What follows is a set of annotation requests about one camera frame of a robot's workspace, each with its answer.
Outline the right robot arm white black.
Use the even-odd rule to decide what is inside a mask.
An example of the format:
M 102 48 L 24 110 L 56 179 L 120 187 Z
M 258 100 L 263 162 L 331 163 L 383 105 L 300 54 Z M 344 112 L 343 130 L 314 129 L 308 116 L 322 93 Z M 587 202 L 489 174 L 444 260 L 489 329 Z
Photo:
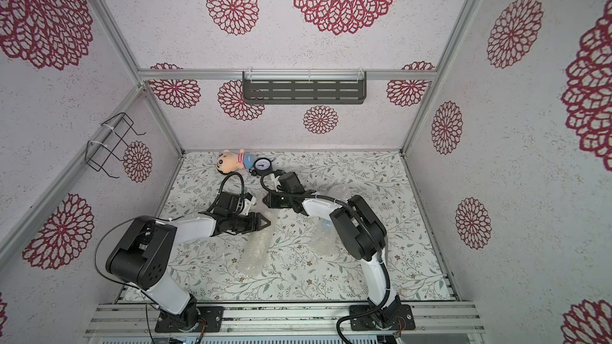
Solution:
M 264 175 L 260 184 L 271 197 L 268 207 L 330 221 L 346 251 L 360 262 L 371 308 L 381 313 L 399 309 L 401 300 L 386 263 L 387 230 L 365 198 L 354 195 L 343 201 L 306 190 L 294 172 Z

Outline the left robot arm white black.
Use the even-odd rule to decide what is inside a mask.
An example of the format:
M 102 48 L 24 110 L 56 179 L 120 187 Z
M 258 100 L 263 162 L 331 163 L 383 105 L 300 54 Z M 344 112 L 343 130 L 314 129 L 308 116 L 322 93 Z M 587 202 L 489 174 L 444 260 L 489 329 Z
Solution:
M 180 316 L 191 310 L 193 297 L 167 272 L 173 249 L 224 233 L 240 235 L 268 229 L 272 221 L 250 210 L 256 202 L 255 197 L 248 197 L 246 210 L 241 213 L 222 205 L 172 221 L 149 216 L 134 218 L 110 253 L 105 269 L 139 289 L 162 312 Z

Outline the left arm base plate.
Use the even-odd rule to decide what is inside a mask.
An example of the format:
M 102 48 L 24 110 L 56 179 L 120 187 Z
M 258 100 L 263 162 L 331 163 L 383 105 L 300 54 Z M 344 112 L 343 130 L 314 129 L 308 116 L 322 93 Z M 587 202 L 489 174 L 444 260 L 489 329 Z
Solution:
M 221 329 L 224 307 L 188 305 L 180 315 L 160 310 L 155 333 L 217 333 Z

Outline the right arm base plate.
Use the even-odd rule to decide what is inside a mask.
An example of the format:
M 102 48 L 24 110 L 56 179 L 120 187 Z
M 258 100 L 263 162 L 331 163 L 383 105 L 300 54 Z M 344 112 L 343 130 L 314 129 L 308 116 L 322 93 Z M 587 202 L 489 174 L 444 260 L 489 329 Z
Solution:
M 416 328 L 411 307 L 398 297 L 379 312 L 352 318 L 350 323 L 353 331 L 413 331 Z

